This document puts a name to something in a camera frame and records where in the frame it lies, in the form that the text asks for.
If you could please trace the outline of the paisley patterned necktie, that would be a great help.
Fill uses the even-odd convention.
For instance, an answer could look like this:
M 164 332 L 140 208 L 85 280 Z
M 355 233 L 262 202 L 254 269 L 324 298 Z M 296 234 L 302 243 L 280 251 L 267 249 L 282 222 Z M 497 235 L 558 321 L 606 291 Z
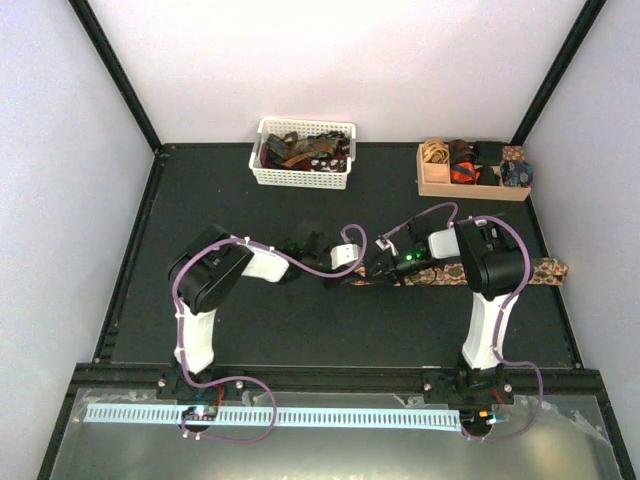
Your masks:
M 569 274 L 569 267 L 556 258 L 534 258 L 529 285 L 561 286 Z M 443 266 L 430 267 L 417 273 L 405 276 L 403 280 L 389 280 L 384 275 L 375 275 L 372 279 L 365 277 L 365 268 L 359 267 L 356 276 L 348 283 L 354 286 L 370 286 L 391 284 L 396 287 L 411 286 L 463 286 L 467 284 L 464 268 L 460 262 L 447 263 Z

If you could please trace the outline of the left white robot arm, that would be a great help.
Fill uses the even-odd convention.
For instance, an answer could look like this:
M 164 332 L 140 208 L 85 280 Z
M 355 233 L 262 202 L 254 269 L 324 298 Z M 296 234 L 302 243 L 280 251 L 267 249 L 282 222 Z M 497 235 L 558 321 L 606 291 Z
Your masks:
M 335 244 L 322 231 L 304 226 L 280 246 L 238 237 L 214 225 L 193 241 L 169 267 L 175 307 L 176 361 L 185 369 L 179 386 L 193 399 L 207 397 L 215 376 L 213 334 L 217 309 L 243 278 L 287 285 L 304 273 L 341 280 L 363 263 L 368 242 L 364 229 L 349 224 Z

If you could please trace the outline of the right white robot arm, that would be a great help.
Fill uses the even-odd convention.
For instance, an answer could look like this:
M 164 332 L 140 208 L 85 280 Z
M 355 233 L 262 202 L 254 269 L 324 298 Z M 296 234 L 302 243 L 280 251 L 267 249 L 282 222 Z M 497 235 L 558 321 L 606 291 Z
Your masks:
M 503 342 L 513 305 L 533 274 L 532 260 L 505 214 L 481 215 L 429 231 L 408 226 L 413 245 L 398 251 L 391 241 L 378 240 L 380 254 L 365 267 L 367 280 L 405 285 L 421 271 L 461 263 L 473 292 L 471 320 L 461 356 L 469 369 L 454 379 L 457 396 L 476 403 L 491 390 L 485 370 L 503 361 Z

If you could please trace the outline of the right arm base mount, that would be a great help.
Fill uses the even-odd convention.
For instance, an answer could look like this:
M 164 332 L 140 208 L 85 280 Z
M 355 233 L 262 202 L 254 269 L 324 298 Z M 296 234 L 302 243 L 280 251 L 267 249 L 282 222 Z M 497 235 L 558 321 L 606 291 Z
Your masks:
M 499 368 L 427 370 L 422 373 L 421 380 L 426 401 L 447 404 L 452 408 L 511 405 L 514 401 L 513 394 L 504 389 L 505 375 Z

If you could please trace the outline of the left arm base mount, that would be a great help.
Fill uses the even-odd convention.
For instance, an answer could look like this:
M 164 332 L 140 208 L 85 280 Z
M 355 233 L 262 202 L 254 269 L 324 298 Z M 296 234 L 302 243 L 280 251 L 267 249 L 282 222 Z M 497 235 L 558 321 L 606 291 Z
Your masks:
M 169 370 L 158 382 L 156 398 L 178 404 L 214 404 L 218 401 L 240 401 L 245 391 L 245 380 L 232 380 L 215 387 L 194 387 L 184 378 L 180 369 Z

